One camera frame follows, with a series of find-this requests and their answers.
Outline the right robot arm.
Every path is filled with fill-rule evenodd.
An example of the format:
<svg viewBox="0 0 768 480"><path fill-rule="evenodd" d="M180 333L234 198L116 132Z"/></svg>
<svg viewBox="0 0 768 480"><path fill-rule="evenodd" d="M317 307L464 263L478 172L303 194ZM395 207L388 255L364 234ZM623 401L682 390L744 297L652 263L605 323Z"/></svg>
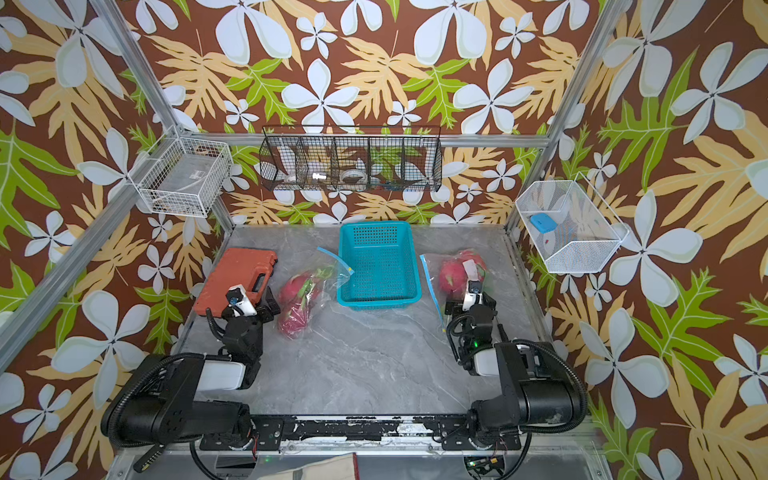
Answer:
<svg viewBox="0 0 768 480"><path fill-rule="evenodd" d="M444 313L457 364L472 376L496 377L501 393L473 402L463 422L443 423L443 449L518 449L522 434L565 433L583 422L586 389L552 344L510 339L496 320L496 302L485 295L469 306L449 300Z"/></svg>

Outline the clear zip-top bag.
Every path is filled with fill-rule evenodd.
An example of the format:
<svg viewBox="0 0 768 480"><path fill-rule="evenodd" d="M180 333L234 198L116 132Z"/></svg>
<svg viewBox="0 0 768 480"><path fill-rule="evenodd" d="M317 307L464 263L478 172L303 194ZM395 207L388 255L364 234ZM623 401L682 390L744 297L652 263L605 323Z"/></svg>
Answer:
<svg viewBox="0 0 768 480"><path fill-rule="evenodd" d="M466 311L482 302L488 267L475 250L422 254L420 262L439 315L450 315L450 304L458 304L461 311Z"/></svg>
<svg viewBox="0 0 768 480"><path fill-rule="evenodd" d="M301 337L332 294L347 284L355 270L338 254L318 247L278 294L278 331L289 339Z"/></svg>

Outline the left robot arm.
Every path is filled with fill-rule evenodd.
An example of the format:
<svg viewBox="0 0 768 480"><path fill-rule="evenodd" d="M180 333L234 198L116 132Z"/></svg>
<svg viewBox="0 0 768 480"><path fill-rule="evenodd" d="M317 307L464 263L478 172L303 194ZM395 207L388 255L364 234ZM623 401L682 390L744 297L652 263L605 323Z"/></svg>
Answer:
<svg viewBox="0 0 768 480"><path fill-rule="evenodd" d="M216 355L183 352L152 354L134 370L101 420L101 433L119 448L167 446L219 436L243 446L252 435L249 408L236 401L198 400L204 390L249 388L263 355L265 324L281 313L264 300L253 315L228 306L219 324L210 309L205 317L221 342Z"/></svg>

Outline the dragon fruit bag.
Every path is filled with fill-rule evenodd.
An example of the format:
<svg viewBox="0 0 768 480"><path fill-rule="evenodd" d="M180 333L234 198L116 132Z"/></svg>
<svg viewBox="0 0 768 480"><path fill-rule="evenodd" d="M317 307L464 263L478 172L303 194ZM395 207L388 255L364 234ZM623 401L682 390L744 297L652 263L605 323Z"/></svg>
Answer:
<svg viewBox="0 0 768 480"><path fill-rule="evenodd" d="M306 303L292 303L278 319L278 330L290 339L297 339L309 326L310 317L311 309Z"/></svg>
<svg viewBox="0 0 768 480"><path fill-rule="evenodd" d="M312 302L318 299L324 290L325 282L333 275L329 266L294 275L279 292L280 305L287 306L293 302Z"/></svg>

